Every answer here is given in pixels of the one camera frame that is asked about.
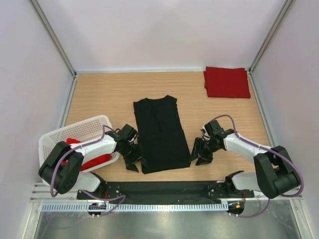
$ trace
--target white laundry basket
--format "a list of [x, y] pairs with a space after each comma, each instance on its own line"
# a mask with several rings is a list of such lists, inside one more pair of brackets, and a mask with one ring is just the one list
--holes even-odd
[[[67, 138], [74, 138], [81, 142], [99, 138], [102, 136], [103, 133], [102, 125], [112, 127], [109, 118], [107, 118], [106, 116], [96, 116], [44, 134], [39, 139], [38, 150], [40, 166], [44, 163], [44, 161], [58, 142], [66, 141]], [[98, 169], [115, 162], [119, 158], [119, 153], [112, 153], [111, 156], [111, 160], [99, 164], [95, 167], [88, 168], [83, 172], [90, 172], [94, 169]]]

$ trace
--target light wood surface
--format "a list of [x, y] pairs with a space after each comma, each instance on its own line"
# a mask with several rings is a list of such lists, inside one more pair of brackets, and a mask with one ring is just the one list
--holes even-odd
[[[269, 144], [265, 128], [250, 87], [250, 99], [209, 98], [204, 89], [202, 72], [116, 73], [79, 75], [67, 124], [97, 115], [106, 115], [113, 128], [126, 123], [136, 127], [133, 102], [143, 98], [158, 99], [166, 95], [177, 98], [180, 122], [189, 150], [200, 129], [212, 118], [222, 114], [234, 117], [237, 130], [261, 144]], [[218, 120], [224, 129], [232, 128], [228, 118]], [[193, 181], [224, 180], [228, 174], [253, 171], [254, 166], [233, 152], [219, 150], [211, 164], [190, 168], [143, 174], [125, 169], [122, 157], [95, 172], [107, 181]]]

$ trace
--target black cloth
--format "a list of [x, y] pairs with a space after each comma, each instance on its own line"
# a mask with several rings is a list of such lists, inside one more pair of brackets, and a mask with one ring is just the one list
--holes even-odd
[[189, 149], [181, 127], [177, 99], [148, 98], [134, 102], [138, 144], [143, 160], [142, 172], [153, 173], [190, 166]]

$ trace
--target folded red cloth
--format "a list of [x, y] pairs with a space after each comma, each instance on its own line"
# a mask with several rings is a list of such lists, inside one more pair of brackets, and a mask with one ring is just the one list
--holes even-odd
[[[73, 138], [67, 138], [66, 143], [67, 144], [81, 143], [81, 141], [78, 141], [77, 139], [73, 139]], [[92, 168], [92, 167], [97, 166], [101, 163], [105, 163], [105, 162], [111, 160], [111, 158], [112, 158], [112, 156], [110, 154], [104, 154], [104, 155], [101, 155], [97, 158], [91, 159], [90, 161], [88, 161], [82, 165], [80, 171], [86, 170], [88, 168]]]
[[244, 68], [206, 67], [204, 78], [208, 97], [250, 98], [247, 72]]

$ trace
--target white wall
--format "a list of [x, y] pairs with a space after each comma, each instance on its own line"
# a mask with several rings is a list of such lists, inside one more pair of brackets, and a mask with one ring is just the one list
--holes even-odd
[[304, 197], [319, 221], [319, 1], [297, 0], [254, 77], [277, 143], [305, 178]]
[[39, 137], [58, 125], [71, 74], [27, 0], [0, 7], [0, 237], [21, 238]]
[[249, 67], [284, 0], [39, 0], [77, 71]]

